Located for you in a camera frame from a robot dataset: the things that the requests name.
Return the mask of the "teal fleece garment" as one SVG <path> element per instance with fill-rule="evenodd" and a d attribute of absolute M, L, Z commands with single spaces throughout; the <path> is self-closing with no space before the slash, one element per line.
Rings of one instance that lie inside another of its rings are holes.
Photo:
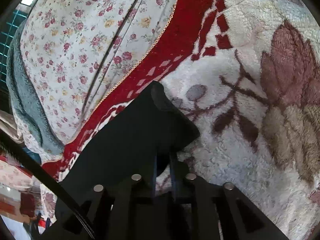
<path fill-rule="evenodd" d="M 18 119 L 22 121 L 22 127 L 33 137 L 40 151 L 60 157 L 63 154 L 64 145 L 52 132 L 22 59 L 20 39 L 25 24 L 26 20 L 17 28 L 7 54 L 6 84 L 12 109 Z"/>

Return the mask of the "red and white floral blanket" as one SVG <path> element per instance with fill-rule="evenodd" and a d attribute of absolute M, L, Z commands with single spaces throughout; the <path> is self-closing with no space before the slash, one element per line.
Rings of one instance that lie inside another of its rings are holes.
<path fill-rule="evenodd" d="M 62 181 L 82 149 L 152 81 L 198 127 L 178 155 L 233 182 L 289 239 L 319 224 L 319 25 L 301 0 L 177 0 L 149 51 L 132 25 L 81 132 L 44 168 Z"/>

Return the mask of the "floral print bed sheet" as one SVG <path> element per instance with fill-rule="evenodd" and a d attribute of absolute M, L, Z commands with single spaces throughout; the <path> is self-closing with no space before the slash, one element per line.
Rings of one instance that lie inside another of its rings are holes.
<path fill-rule="evenodd" d="M 143 58 L 176 0 L 38 0 L 22 31 L 27 75 L 65 146 L 106 94 Z M 26 147 L 41 152 L 15 115 Z"/>

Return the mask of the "black pants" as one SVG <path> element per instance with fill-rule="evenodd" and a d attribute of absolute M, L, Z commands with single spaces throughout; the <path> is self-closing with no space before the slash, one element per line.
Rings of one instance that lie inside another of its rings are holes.
<path fill-rule="evenodd" d="M 173 193 L 156 195 L 156 178 L 198 136 L 155 81 L 105 125 L 62 181 L 94 238 L 186 239 L 185 210 Z"/>

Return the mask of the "window with teal grille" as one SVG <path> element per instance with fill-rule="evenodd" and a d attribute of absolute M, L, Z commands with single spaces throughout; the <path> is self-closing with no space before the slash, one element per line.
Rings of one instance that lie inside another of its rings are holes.
<path fill-rule="evenodd" d="M 16 30 L 27 19 L 35 0 L 20 0 L 18 5 L 9 10 L 1 21 L 1 90 L 7 91 L 7 58 L 8 50 Z"/>

